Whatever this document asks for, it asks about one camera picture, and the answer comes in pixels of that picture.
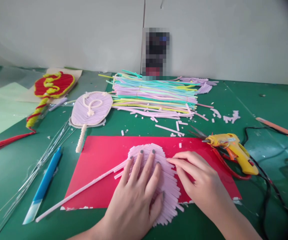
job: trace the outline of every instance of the power cord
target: power cord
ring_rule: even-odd
[[[249,137],[248,137],[248,133],[247,133],[247,129],[263,129],[263,128],[266,128],[266,129],[271,129],[271,130],[274,130],[278,133],[281,133],[283,135],[287,135],[281,131],[278,131],[272,127],[246,127],[244,128],[244,132],[245,132],[245,140],[243,141],[243,146],[247,143],[247,141],[249,140]],[[275,186],[275,184],[273,183],[273,181],[269,178],[269,176],[267,175],[267,173],[261,168],[261,166],[258,164],[258,162],[250,155],[250,158],[252,159],[252,161],[254,162],[254,164],[258,167],[258,169],[263,173],[263,175],[259,174],[258,176],[263,178],[266,182],[266,186],[267,186],[267,189],[266,189],[266,194],[265,194],[265,197],[264,197],[264,203],[263,203],[263,217],[261,219],[261,229],[262,229],[262,232],[264,234],[264,237],[265,239],[269,239],[267,234],[266,234],[266,231],[265,231],[265,217],[266,217],[266,210],[267,210],[267,205],[268,205],[268,202],[269,202],[269,199],[271,197],[271,186],[273,187],[274,191],[276,192],[276,195],[278,197],[278,199],[280,200],[281,204],[283,205],[283,208],[284,210],[286,211],[286,213],[288,214],[288,208],[286,207],[286,204],[280,194],[280,191],[277,189],[277,187]]]

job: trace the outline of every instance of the blue pen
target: blue pen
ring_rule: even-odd
[[[59,147],[57,149],[56,153],[53,155],[53,158],[50,162],[50,165],[48,165],[48,168],[47,168],[46,173],[42,179],[42,182],[41,182],[40,186],[38,187],[38,190],[37,190],[37,192],[33,198],[33,202],[30,206],[30,209],[28,210],[28,212],[26,214],[23,225],[32,222],[36,217],[37,211],[38,211],[38,209],[41,205],[41,202],[44,198],[44,195],[46,193],[48,185],[50,184],[50,181],[53,177],[57,163],[60,160],[60,157],[62,155],[61,148],[62,147]]]

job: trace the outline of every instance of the white rope decoration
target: white rope decoration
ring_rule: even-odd
[[[88,114],[89,116],[93,116],[93,115],[94,115],[94,111],[93,111],[92,109],[100,107],[100,106],[103,104],[103,101],[100,100],[100,99],[94,99],[94,100],[92,100],[92,101],[87,105],[87,104],[85,103],[85,99],[88,98],[89,95],[90,95],[90,93],[85,93],[85,94],[83,95],[83,105],[88,108],[87,114]],[[92,105],[94,102],[96,102],[96,101],[97,101],[97,102],[100,102],[100,103],[97,104],[96,106],[91,106],[91,105]]]
[[[78,143],[77,143],[76,150],[75,150],[76,153],[79,153],[82,150],[82,144],[84,142],[86,129],[87,129],[87,124],[83,124],[83,127],[81,129],[81,135],[80,135],[80,138],[78,139]]]

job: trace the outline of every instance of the blurred object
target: blurred object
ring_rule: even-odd
[[[142,75],[144,80],[169,80],[170,33],[162,28],[143,28]]]

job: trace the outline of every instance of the woman's right hand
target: woman's right hand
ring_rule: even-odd
[[[179,152],[168,162],[176,166],[188,196],[218,227],[226,240],[261,239],[250,222],[235,207],[217,172],[196,152]]]
[[[217,172],[196,152],[179,152],[167,161],[176,166],[186,193],[211,220],[219,211],[236,209]]]

